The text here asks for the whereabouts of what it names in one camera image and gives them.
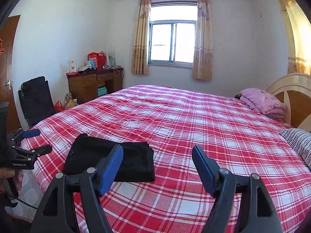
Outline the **dark sleeve forearm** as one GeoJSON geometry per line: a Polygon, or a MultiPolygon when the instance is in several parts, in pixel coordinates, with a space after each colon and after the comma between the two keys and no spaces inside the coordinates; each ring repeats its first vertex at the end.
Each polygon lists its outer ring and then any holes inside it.
{"type": "Polygon", "coordinates": [[[1,232],[30,232],[32,223],[14,215],[5,209],[6,200],[1,194],[1,232]]]}

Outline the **person's left hand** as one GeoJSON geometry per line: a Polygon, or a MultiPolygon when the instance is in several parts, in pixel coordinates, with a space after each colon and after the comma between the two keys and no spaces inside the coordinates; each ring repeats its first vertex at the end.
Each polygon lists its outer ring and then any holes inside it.
{"type": "Polygon", "coordinates": [[[15,184],[15,187],[18,191],[22,188],[22,181],[23,181],[24,173],[22,170],[14,170],[8,168],[1,168],[0,169],[0,178],[1,178],[1,191],[5,191],[5,186],[2,182],[2,179],[12,178],[15,184]]]}

